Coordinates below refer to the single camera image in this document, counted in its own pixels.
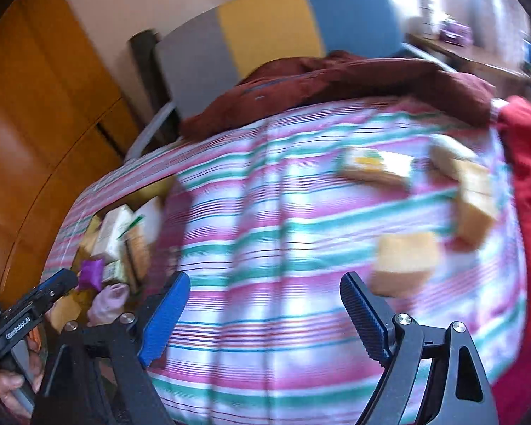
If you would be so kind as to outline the person left hand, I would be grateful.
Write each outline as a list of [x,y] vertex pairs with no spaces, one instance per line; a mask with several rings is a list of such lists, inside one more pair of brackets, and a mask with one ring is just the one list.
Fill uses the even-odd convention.
[[[27,349],[29,355],[29,370],[33,375],[32,389],[40,390],[44,376],[44,363],[40,356],[41,344],[32,335],[27,337]],[[14,392],[24,384],[24,375],[0,367],[0,401],[14,417],[21,421],[31,418],[31,412],[15,397]]]

